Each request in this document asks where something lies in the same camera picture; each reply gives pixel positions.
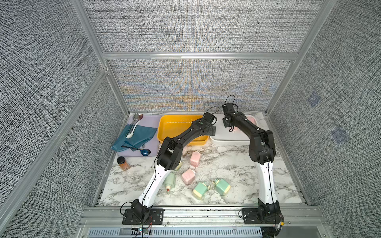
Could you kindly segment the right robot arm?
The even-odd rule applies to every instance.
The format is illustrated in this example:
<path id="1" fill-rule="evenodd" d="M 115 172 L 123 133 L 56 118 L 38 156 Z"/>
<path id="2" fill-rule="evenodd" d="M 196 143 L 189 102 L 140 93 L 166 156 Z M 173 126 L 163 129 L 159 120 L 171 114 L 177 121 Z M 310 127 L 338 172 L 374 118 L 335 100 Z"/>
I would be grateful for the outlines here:
<path id="1" fill-rule="evenodd" d="M 259 221 L 283 225 L 284 218 L 280 211 L 273 178 L 276 155 L 273 132 L 256 126 L 244 113 L 236 111 L 238 107 L 234 103 L 225 103 L 222 108 L 224 126 L 238 128 L 250 139 L 249 157 L 257 164 L 260 185 L 257 215 Z"/>

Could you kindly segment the yellow plastic tray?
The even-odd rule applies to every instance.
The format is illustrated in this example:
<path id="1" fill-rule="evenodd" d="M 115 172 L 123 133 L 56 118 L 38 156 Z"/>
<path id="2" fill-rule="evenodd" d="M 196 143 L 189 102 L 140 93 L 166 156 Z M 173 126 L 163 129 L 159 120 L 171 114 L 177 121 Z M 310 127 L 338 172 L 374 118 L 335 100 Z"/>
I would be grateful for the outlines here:
<path id="1" fill-rule="evenodd" d="M 163 143 L 166 137 L 176 137 L 191 126 L 195 120 L 202 118 L 202 115 L 174 114 L 164 115 L 160 119 L 157 139 Z"/>

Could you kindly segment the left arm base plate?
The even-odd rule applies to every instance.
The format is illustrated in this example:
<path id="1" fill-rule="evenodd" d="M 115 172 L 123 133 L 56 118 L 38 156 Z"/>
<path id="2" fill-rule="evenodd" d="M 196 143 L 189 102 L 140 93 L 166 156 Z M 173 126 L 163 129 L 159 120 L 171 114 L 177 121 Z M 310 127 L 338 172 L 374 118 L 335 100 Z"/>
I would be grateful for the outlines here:
<path id="1" fill-rule="evenodd" d="M 123 225 L 162 225 L 164 209 L 146 209 L 143 212 L 132 208 L 123 210 Z"/>

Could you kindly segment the white plastic tray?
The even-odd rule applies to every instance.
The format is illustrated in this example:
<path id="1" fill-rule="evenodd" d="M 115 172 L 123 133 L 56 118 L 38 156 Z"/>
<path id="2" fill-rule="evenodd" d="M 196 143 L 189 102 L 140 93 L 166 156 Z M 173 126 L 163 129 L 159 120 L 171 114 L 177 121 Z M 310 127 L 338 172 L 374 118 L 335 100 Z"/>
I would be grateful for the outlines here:
<path id="1" fill-rule="evenodd" d="M 248 115 L 254 117 L 257 121 L 257 127 L 268 130 L 269 127 L 267 125 L 267 122 L 264 118 L 264 115 L 262 113 L 254 113 L 251 114 L 245 114 L 247 117 Z M 216 134 L 215 136 L 211 136 L 210 139 L 214 144 L 218 145 L 249 145 L 250 139 L 248 136 L 246 136 L 242 131 L 240 132 L 229 132 L 229 128 L 225 128 L 223 124 L 223 114 L 217 114 L 217 122 L 215 124 L 216 126 Z"/>

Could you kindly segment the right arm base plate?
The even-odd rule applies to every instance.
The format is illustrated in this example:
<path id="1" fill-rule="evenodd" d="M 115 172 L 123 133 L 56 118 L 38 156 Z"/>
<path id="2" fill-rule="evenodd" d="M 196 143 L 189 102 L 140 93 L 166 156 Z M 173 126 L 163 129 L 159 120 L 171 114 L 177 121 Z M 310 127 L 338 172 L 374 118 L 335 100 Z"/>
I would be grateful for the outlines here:
<path id="1" fill-rule="evenodd" d="M 284 225 L 284 217 L 280 211 L 266 211 L 263 208 L 243 208 L 240 212 L 245 224 Z"/>

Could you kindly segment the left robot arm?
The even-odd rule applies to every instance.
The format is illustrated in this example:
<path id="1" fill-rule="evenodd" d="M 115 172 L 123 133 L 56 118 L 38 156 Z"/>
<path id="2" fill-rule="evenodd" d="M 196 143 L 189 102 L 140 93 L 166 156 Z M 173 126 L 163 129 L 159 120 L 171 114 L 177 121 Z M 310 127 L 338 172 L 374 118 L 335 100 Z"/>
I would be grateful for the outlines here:
<path id="1" fill-rule="evenodd" d="M 142 223 L 147 222 L 160 187 L 171 171 L 180 164 L 183 148 L 200 136 L 215 135 L 215 121 L 216 117 L 213 114 L 205 112 L 178 136 L 164 139 L 154 160 L 154 174 L 142 194 L 131 204 L 134 218 Z"/>

